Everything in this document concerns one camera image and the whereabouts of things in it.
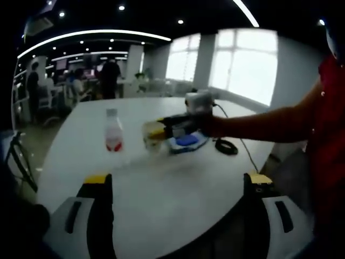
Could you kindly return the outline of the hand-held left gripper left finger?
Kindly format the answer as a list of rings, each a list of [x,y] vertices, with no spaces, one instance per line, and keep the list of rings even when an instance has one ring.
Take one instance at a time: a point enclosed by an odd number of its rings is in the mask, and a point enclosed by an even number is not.
[[[87,177],[50,218],[44,242],[58,258],[116,258],[112,176]]]

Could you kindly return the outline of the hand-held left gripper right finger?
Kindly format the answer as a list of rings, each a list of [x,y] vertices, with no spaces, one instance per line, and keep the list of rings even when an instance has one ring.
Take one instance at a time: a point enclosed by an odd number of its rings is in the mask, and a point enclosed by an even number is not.
[[[270,178],[244,174],[245,258],[294,258],[313,239],[313,224]]]

